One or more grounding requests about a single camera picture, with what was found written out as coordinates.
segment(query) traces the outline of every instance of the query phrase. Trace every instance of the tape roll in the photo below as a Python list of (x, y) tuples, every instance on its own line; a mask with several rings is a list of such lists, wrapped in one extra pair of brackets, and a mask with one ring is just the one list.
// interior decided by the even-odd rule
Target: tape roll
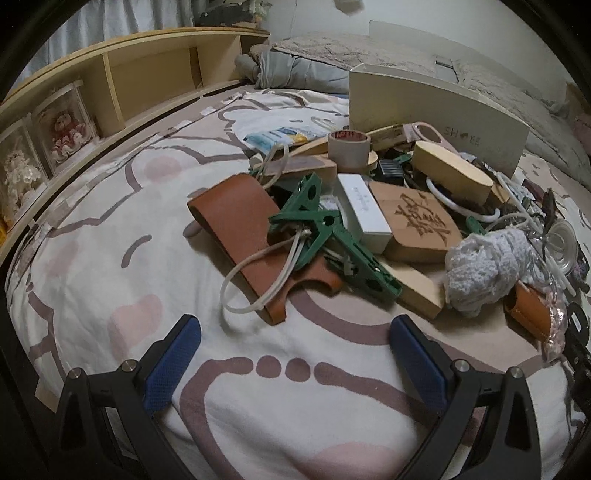
[(370, 138), (355, 130), (337, 130), (331, 132), (329, 140), (329, 158), (336, 163), (337, 170), (356, 171), (367, 168)]

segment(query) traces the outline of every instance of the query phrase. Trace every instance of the wall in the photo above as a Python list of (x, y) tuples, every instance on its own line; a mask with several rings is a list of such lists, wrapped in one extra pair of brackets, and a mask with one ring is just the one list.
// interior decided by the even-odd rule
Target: wall
[(570, 78), (540, 37), (499, 0), (362, 0), (345, 14), (335, 0), (271, 0), (271, 41), (313, 31), (367, 35), (370, 20), (426, 30), (474, 48), (538, 87), (564, 99)]

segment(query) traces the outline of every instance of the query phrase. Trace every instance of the cardboard box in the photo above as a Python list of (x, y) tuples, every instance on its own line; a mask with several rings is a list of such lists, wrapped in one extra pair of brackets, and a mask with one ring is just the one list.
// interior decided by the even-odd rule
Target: cardboard box
[(417, 121), (434, 126), (455, 149), (476, 155), (509, 178), (529, 126), (468, 88), (394, 67), (362, 63), (349, 73), (350, 127), (369, 132)]
[(342, 207), (343, 222), (353, 238), (371, 253), (381, 254), (392, 232), (361, 175), (339, 173), (334, 194)]

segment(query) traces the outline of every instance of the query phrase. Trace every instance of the bedsheet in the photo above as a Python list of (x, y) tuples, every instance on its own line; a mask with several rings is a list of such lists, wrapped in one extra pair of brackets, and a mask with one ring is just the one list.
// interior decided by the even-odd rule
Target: bedsheet
[[(45, 385), (59, 395), (70, 368), (94, 374), (139, 358), (191, 313), (202, 344), (159, 421), (197, 478), (391, 479), (436, 421), (388, 345), (391, 319), (408, 313), (452, 358), (486, 371), (524, 370), (543, 478), (552, 478), (584, 417), (567, 395), (567, 367), (543, 368), (535, 342), (507, 325), (500, 304), (476, 319), (445, 310), (428, 322), (347, 288), (334, 297), (305, 288), (289, 295), (278, 326), (222, 309), (219, 289), (232, 264), (185, 204), (247, 171), (246, 134), (312, 116), (343, 127), (348, 102), (309, 91), (237, 94), (87, 172), (83, 187), (54, 202), (6, 285), (15, 330)], [(591, 217), (548, 164), (526, 155), (519, 167), (554, 188), (591, 255)], [(441, 281), (440, 265), (421, 268)], [(230, 302), (246, 304), (238, 286), (229, 287)], [(582, 300), (589, 315), (591, 298)], [(446, 478), (461, 468), (481, 418), (476, 411)]]

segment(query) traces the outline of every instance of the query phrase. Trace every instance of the plush toy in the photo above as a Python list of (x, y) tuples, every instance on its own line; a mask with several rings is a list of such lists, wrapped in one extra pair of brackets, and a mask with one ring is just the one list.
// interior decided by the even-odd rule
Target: plush toy
[(71, 112), (64, 110), (56, 118), (51, 139), (53, 141), (51, 159), (61, 163), (68, 155), (76, 153), (90, 140), (90, 131), (85, 123), (77, 122)]
[(39, 169), (29, 163), (21, 148), (22, 137), (18, 137), (14, 148), (8, 153), (4, 162), (6, 180), (4, 184), (8, 191), (8, 206), (12, 213), (27, 200), (27, 195), (33, 192), (42, 182), (43, 176)]

